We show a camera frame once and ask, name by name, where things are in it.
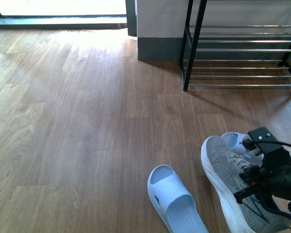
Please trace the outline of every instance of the white slipper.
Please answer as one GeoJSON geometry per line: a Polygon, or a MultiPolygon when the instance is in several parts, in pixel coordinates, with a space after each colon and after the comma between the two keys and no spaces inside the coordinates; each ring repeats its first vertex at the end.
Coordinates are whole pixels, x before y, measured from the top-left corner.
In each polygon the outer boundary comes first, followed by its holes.
{"type": "Polygon", "coordinates": [[[157,166],[150,174],[147,190],[155,210],[170,233],[207,233],[194,198],[168,165],[157,166]]]}
{"type": "Polygon", "coordinates": [[[236,132],[227,132],[221,135],[221,137],[225,140],[225,142],[228,144],[228,146],[234,153],[242,155],[244,159],[248,161],[251,165],[262,166],[264,154],[256,156],[255,154],[259,154],[260,152],[259,149],[246,152],[246,148],[242,144],[240,144],[240,142],[243,141],[245,136],[246,135],[243,133],[236,132]]]}

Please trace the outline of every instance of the gray sneaker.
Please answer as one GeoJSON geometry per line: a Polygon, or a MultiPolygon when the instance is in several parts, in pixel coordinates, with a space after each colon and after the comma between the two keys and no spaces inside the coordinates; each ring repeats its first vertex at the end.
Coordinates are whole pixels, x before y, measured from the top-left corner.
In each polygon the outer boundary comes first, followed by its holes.
{"type": "Polygon", "coordinates": [[[206,139],[201,149],[201,161],[219,195],[232,233],[276,233],[290,228],[291,214],[280,211],[272,198],[259,201],[253,195],[243,199],[243,204],[236,202],[233,193],[248,186],[239,173],[250,164],[232,152],[221,137],[206,139]]]}

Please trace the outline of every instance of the laminate flooring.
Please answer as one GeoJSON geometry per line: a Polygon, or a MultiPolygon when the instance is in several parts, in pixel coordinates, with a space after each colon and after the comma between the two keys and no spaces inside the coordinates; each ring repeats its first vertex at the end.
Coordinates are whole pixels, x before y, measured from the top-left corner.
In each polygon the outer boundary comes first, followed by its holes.
{"type": "Polygon", "coordinates": [[[0,233],[166,233],[146,187],[160,164],[228,233],[201,145],[260,126],[291,143],[290,88],[183,92],[177,61],[138,61],[126,29],[0,30],[0,233]]]}

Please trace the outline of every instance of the sunlight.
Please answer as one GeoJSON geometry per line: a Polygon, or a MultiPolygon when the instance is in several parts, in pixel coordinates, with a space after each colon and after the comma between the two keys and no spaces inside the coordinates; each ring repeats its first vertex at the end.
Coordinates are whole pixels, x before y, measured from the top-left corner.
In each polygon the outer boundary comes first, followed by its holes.
{"type": "Polygon", "coordinates": [[[125,15],[125,0],[0,0],[3,16],[125,15]]]}

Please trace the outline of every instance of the metal shoe rack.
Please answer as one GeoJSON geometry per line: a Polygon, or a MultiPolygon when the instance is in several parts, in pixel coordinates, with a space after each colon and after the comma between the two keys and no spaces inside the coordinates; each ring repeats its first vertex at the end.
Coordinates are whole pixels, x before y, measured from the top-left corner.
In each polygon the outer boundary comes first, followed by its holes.
{"type": "Polygon", "coordinates": [[[291,32],[286,32],[287,29],[291,29],[291,25],[249,25],[249,26],[204,26],[203,25],[203,18],[205,14],[205,9],[207,5],[208,0],[200,0],[199,9],[197,13],[196,18],[196,24],[191,26],[190,25],[190,19],[192,14],[192,7],[193,7],[193,0],[189,0],[188,5],[188,11],[186,16],[186,22],[185,22],[185,29],[184,29],[184,35],[183,35],[183,41],[182,41],[182,47],[181,47],[181,53],[180,53],[180,59],[179,59],[179,66],[182,71],[183,76],[183,90],[187,91],[188,86],[224,86],[224,87],[242,87],[242,86],[258,86],[258,87],[270,87],[270,86],[281,86],[281,87],[291,87],[291,82],[286,82],[285,80],[291,80],[291,65],[288,62],[288,58],[291,55],[291,32]],[[227,30],[228,28],[245,28],[245,29],[259,29],[259,32],[233,32],[233,33],[226,33],[222,32],[222,30],[227,30]],[[265,33],[260,32],[260,28],[276,28],[276,29],[283,29],[285,32],[276,32],[276,33],[265,33]],[[201,32],[201,30],[205,29],[219,29],[219,32],[201,32]],[[276,37],[280,38],[272,39],[272,40],[262,40],[261,37],[266,36],[269,37],[276,37]],[[228,48],[218,48],[218,44],[228,45],[228,48]],[[246,43],[246,45],[249,44],[259,44],[262,46],[265,46],[266,48],[263,49],[243,49],[240,48],[239,45],[246,43]],[[268,49],[270,46],[281,44],[286,45],[286,49],[268,49]],[[189,45],[189,59],[184,60],[184,54],[186,51],[186,46],[189,45]],[[211,46],[211,48],[204,48],[204,45],[211,46]],[[263,59],[250,59],[250,60],[216,60],[216,59],[198,59],[198,56],[200,53],[208,53],[208,55],[211,56],[213,53],[221,53],[225,52],[225,54],[233,54],[235,52],[245,54],[245,53],[282,53],[282,59],[281,60],[263,60],[263,59]],[[220,64],[224,62],[229,62],[228,66],[220,66],[220,64]],[[219,66],[204,66],[201,64],[219,64],[219,66]],[[230,64],[236,63],[241,64],[241,67],[239,65],[235,67],[231,67],[230,64]],[[275,63],[275,66],[272,67],[261,67],[261,64],[270,64],[275,63]],[[237,71],[239,72],[263,72],[263,75],[233,75],[233,73],[237,71]],[[272,75],[265,75],[265,72],[272,73],[272,75]],[[228,80],[228,82],[219,82],[217,84],[214,84],[214,80],[220,79],[220,80],[228,80]],[[276,82],[275,84],[250,84],[252,82],[249,82],[248,84],[229,84],[231,80],[250,80],[250,79],[258,79],[258,80],[284,80],[283,83],[276,82]]]}

